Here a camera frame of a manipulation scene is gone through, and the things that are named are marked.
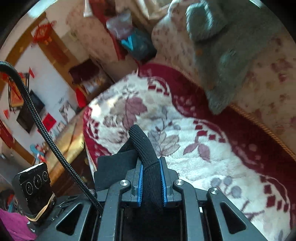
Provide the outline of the magenta sleeve forearm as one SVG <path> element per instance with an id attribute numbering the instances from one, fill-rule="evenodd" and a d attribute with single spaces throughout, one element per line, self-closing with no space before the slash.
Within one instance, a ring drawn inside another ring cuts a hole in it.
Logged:
<path id="1" fill-rule="evenodd" d="M 7 233 L 11 240 L 35 240 L 37 236 L 28 228 L 27 223 L 28 219 L 25 216 L 1 209 L 1 227 L 5 228 L 5 231 L 1 232 L 1 240 L 9 240 Z"/>

